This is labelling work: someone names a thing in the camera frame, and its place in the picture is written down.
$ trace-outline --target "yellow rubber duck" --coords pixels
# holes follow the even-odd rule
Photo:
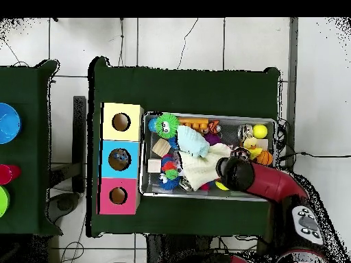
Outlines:
[[[243,145],[250,152],[251,160],[254,160],[255,158],[257,158],[257,156],[259,156],[263,150],[260,147],[256,147],[257,138],[255,137],[246,138]]]

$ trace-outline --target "green table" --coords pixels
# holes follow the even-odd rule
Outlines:
[[[0,66],[0,102],[11,105],[22,120],[19,135],[0,145],[0,164],[16,164],[22,170],[19,178],[5,185],[10,207],[0,218],[2,234],[60,234],[45,216],[49,180],[47,88],[56,68],[53,60],[34,68]]]
[[[145,111],[277,119],[276,68],[265,72],[89,67],[87,235],[101,232],[263,235],[269,202],[141,197],[135,215],[97,215],[100,103],[139,104]]]

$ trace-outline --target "green spiky ball toy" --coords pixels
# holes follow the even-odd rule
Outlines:
[[[176,136],[179,120],[170,113],[164,113],[157,118],[156,131],[164,139],[170,139]]]

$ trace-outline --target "orange toy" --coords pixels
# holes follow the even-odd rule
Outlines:
[[[272,162],[273,162],[273,155],[267,150],[262,151],[261,154],[257,156],[257,163],[259,164],[270,165]]]
[[[205,118],[179,118],[179,123],[203,134],[208,132],[208,119]]]

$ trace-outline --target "white cloth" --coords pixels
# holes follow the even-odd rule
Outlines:
[[[230,157],[230,147],[223,143],[211,146],[205,158],[194,158],[191,154],[179,151],[186,179],[197,190],[203,184],[218,179],[216,165],[220,158]]]

